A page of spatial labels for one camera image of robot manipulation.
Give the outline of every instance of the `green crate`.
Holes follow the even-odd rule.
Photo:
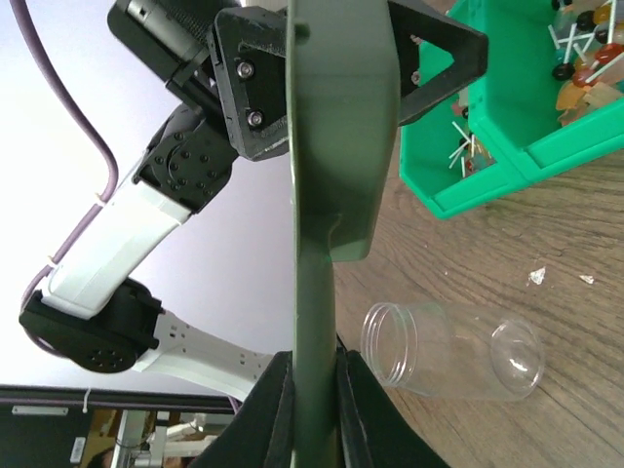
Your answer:
[[[435,216],[458,215],[624,147],[624,99],[564,128],[557,121],[551,2],[460,0],[449,15],[489,37],[487,74],[470,87],[469,125],[496,164],[463,179],[459,164],[449,170],[459,141],[450,122],[462,120],[450,108],[457,95],[402,128],[401,178]],[[451,61],[424,44],[423,82]]]

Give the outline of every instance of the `wood grain surface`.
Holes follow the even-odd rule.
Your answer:
[[[399,179],[395,154],[369,258],[336,265],[346,345],[359,349],[376,302],[431,298],[513,311],[546,349],[544,378],[523,402],[389,391],[450,466],[624,467],[623,192],[620,152],[440,221]],[[537,286],[528,274],[541,267]]]

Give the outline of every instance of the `transparent plastic jar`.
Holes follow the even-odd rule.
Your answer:
[[[544,350],[526,321],[479,306],[376,304],[362,356],[379,382],[425,397],[517,401],[544,372]]]

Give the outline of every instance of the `purple cable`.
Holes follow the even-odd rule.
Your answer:
[[[37,34],[37,29],[32,22],[32,17],[30,16],[30,12],[28,11],[28,6],[26,5],[25,0],[10,0],[11,8],[13,9],[13,14],[16,17],[16,21],[18,22],[19,30],[21,31],[21,35],[23,36],[24,41],[26,42],[26,46],[28,50],[32,54],[39,70],[43,74],[44,78],[48,82],[48,85],[52,88],[55,95],[57,95],[58,100],[63,104],[69,115],[74,119],[74,121],[78,124],[78,126],[82,129],[82,131],[87,134],[91,142],[96,146],[101,155],[106,162],[106,166],[108,167],[108,182],[100,195],[100,200],[103,203],[107,203],[110,198],[113,196],[115,192],[115,187],[117,186],[117,181],[119,180],[119,169],[117,167],[117,161],[115,160],[115,156],[112,151],[103,140],[103,138],[99,135],[98,131],[94,128],[94,126],[89,122],[89,119],[83,114],[78,104],[74,101],[73,97],[69,93],[69,91],[62,84],[62,81],[59,78],[59,75],[55,71],[54,66],[50,62],[50,58],[48,54],[46,54],[46,50],[41,43],[41,39]],[[83,216],[83,218],[78,222],[76,227],[71,231],[69,237],[65,239],[65,241],[61,244],[57,253],[52,257],[52,262],[58,264],[63,257],[69,252],[74,243],[78,240],[84,230],[91,224],[98,213],[101,211],[101,207],[99,205],[93,205],[91,209]],[[21,297],[21,307],[20,310],[23,310],[26,302],[30,299],[32,294],[37,288],[37,285],[47,277],[52,271],[52,267],[45,266],[35,275],[32,279],[23,296]],[[58,351],[56,351],[52,346],[42,340],[40,337],[33,335],[31,332],[26,331],[26,334],[30,338],[30,340],[35,343],[42,350],[59,357],[62,356]]]

